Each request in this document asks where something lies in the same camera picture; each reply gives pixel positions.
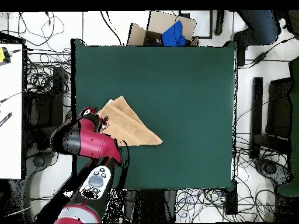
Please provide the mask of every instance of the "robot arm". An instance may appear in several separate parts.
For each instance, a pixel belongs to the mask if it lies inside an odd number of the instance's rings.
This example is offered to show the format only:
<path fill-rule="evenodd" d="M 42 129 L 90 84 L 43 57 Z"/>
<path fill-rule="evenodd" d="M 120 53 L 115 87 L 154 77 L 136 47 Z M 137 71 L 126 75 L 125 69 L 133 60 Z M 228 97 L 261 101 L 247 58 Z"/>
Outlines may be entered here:
<path fill-rule="evenodd" d="M 51 137 L 52 150 L 65 155 L 79 155 L 99 159 L 104 156 L 121 163 L 116 139 L 98 132 L 102 119 L 92 108 L 81 112 L 75 125 L 66 122 Z"/>
<path fill-rule="evenodd" d="M 60 188 L 38 214 L 35 223 L 102 222 L 113 182 L 114 168 L 116 163 L 121 163 L 116 140 L 98 132 L 102 124 L 103 120 L 96 111 L 86 108 L 75 124 L 66 121 L 53 132 L 53 151 L 91 158 L 91 162 Z M 68 198 L 67 193 L 71 193 L 72 197 Z"/>

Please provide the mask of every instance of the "green tabletop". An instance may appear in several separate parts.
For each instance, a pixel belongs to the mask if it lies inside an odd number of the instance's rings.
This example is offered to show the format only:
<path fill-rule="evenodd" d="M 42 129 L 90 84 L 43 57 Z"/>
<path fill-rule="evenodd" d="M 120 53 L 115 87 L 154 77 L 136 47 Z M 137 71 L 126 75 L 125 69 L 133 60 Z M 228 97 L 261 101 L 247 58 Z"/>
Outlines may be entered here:
<path fill-rule="evenodd" d="M 132 146 L 126 189 L 231 185 L 235 43 L 214 47 L 76 44 L 76 110 L 123 96 L 163 143 Z M 78 170 L 88 161 L 79 157 Z M 120 169 L 116 169 L 114 186 Z"/>

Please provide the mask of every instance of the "cardboard box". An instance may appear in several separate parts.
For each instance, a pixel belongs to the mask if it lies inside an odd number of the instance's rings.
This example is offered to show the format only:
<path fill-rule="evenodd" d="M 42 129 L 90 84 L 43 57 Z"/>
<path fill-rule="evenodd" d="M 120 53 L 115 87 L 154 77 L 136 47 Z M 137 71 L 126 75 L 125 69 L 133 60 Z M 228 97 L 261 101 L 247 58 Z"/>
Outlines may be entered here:
<path fill-rule="evenodd" d="M 191 42 L 196 25 L 195 20 L 163 12 L 151 11 L 149 13 L 146 30 L 135 23 L 131 24 L 127 46 L 144 46 L 148 40 L 162 40 L 162 33 L 168 30 L 173 24 L 175 24 L 175 22 L 178 22 L 179 20 L 183 25 L 182 34 L 187 41 L 187 46 L 194 44 L 191 44 Z"/>

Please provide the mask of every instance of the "folded towel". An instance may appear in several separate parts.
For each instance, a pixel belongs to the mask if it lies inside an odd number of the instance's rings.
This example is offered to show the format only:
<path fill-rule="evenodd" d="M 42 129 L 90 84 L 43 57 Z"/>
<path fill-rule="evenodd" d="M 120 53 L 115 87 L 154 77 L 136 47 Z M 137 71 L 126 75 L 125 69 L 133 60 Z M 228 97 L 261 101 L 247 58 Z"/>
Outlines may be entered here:
<path fill-rule="evenodd" d="M 141 122 L 123 96 L 107 103 L 98 115 L 103 118 L 108 116 L 108 125 L 102 132 L 116 138 L 120 146 L 125 145 L 123 140 L 128 146 L 162 143 L 162 140 Z"/>

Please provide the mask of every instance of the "black pants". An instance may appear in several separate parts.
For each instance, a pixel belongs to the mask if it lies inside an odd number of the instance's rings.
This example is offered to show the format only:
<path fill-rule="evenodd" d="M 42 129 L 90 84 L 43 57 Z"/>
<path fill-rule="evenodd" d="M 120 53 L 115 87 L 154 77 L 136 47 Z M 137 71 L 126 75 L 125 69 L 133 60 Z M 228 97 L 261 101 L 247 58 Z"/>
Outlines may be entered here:
<path fill-rule="evenodd" d="M 272 10 L 236 10 L 248 28 L 235 33 L 239 46 L 269 45 L 277 40 L 280 26 Z"/>

